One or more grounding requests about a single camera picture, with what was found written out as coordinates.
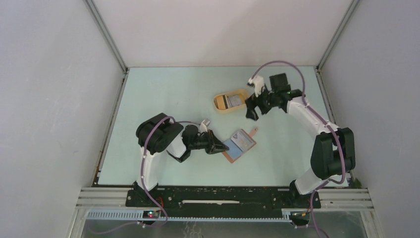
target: floor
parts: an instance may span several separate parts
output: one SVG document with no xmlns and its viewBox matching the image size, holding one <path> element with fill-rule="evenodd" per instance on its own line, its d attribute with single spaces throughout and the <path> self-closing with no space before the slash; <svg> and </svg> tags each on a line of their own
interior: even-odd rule
<svg viewBox="0 0 420 238">
<path fill-rule="evenodd" d="M 98 184 L 130 185 L 140 171 L 140 146 L 135 131 L 145 120 L 165 113 L 176 120 L 201 122 L 210 119 L 221 141 L 235 131 L 251 131 L 257 145 L 231 164 L 222 154 L 207 155 L 192 151 L 179 163 L 166 153 L 159 184 L 213 186 L 288 186 L 310 167 L 314 140 L 304 128 L 281 109 L 272 109 L 258 121 L 245 118 L 246 109 L 219 114 L 213 106 L 215 95 L 247 88 L 256 67 L 155 67 L 131 68 L 115 120 Z M 327 112 L 311 66 L 299 67 L 306 80 L 306 95 L 311 105 L 325 118 Z M 268 77 L 286 73 L 292 89 L 302 88 L 297 72 L 286 66 L 271 66 L 260 71 Z"/>
</svg>

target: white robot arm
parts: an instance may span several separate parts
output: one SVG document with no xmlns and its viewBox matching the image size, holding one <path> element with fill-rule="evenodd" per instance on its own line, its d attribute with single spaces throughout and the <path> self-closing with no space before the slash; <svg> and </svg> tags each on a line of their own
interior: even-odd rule
<svg viewBox="0 0 420 238">
<path fill-rule="evenodd" d="M 254 87 L 255 93 L 247 100 L 247 118 L 258 120 L 255 107 L 261 113 L 267 114 L 271 108 L 279 107 L 285 113 L 297 119 L 306 131 L 314 138 L 315 144 L 311 155 L 311 168 L 301 177 L 290 184 L 298 194 L 305 195 L 328 180 L 331 176 L 342 174 L 341 160 L 332 132 L 339 137 L 341 149 L 344 154 L 345 170 L 355 167 L 354 136 L 350 129 L 339 128 L 337 125 L 323 119 L 309 106 L 300 90 L 291 90 L 286 74 L 270 77 L 271 91 L 258 75 L 248 80 L 248 85 Z"/>
<path fill-rule="evenodd" d="M 205 149 L 207 154 L 216 154 L 228 150 L 229 147 L 218 140 L 212 130 L 207 129 L 209 123 L 210 121 L 206 119 L 200 124 L 199 128 L 195 125 L 188 125 L 182 134 L 181 131 L 184 126 L 163 113 L 142 123 L 136 131 L 143 155 L 142 167 L 136 184 L 147 191 L 152 190 L 158 184 L 158 178 L 162 173 L 161 153 L 165 150 L 180 163 L 190 156 L 191 150 Z"/>
</svg>

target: yellow tray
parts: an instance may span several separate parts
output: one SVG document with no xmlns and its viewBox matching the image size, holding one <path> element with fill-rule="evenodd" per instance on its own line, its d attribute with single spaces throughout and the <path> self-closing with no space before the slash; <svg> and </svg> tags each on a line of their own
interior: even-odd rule
<svg viewBox="0 0 420 238">
<path fill-rule="evenodd" d="M 217 107 L 217 100 L 216 100 L 216 98 L 217 98 L 218 96 L 223 96 L 223 95 L 226 95 L 227 97 L 229 97 L 229 96 L 236 95 L 236 94 L 242 94 L 242 95 L 244 96 L 245 100 L 246 100 L 247 98 L 249 98 L 249 93 L 248 93 L 248 91 L 247 91 L 246 89 L 243 89 L 243 88 L 241 88 L 241 89 L 237 89 L 237 90 L 234 90 L 234 91 L 230 91 L 230 92 L 227 92 L 227 93 L 218 94 L 218 95 L 216 95 L 216 96 L 213 98 L 213 105 L 214 105 L 214 108 L 216 109 L 216 111 L 217 111 L 218 113 L 220 113 L 220 114 L 227 114 L 227 113 L 231 113 L 231 112 L 237 111 L 237 110 L 242 109 L 242 108 L 246 108 L 246 107 L 247 107 L 247 105 L 246 105 L 245 103 L 244 103 L 244 104 L 241 104 L 241 105 L 239 105 L 239 106 L 236 106 L 236 107 L 231 107 L 231 108 L 225 109 L 225 110 L 220 110 L 220 109 Z"/>
</svg>

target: black mounting plate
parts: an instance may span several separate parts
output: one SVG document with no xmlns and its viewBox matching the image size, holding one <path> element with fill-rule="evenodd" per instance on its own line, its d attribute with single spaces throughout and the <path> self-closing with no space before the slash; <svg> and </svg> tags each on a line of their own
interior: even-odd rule
<svg viewBox="0 0 420 238">
<path fill-rule="evenodd" d="M 129 190 L 127 207 L 156 207 L 144 199 L 141 189 Z M 157 186 L 150 194 L 170 217 L 200 218 L 282 218 L 282 208 L 309 208 L 310 194 L 299 201 L 290 200 L 288 187 Z M 239 203 L 183 203 L 184 200 L 230 200 Z M 318 193 L 314 208 L 320 208 Z"/>
</svg>

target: white wall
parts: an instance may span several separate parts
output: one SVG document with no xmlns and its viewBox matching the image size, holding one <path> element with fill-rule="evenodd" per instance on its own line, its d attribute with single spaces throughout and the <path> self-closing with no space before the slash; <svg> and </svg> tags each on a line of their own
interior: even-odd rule
<svg viewBox="0 0 420 238">
<path fill-rule="evenodd" d="M 363 0 L 322 75 L 386 237 L 420 234 L 420 1 Z"/>
<path fill-rule="evenodd" d="M 316 65 L 351 0 L 96 0 L 128 66 Z"/>
<path fill-rule="evenodd" d="M 0 6 L 0 237 L 64 237 L 122 72 L 82 0 Z"/>
</svg>

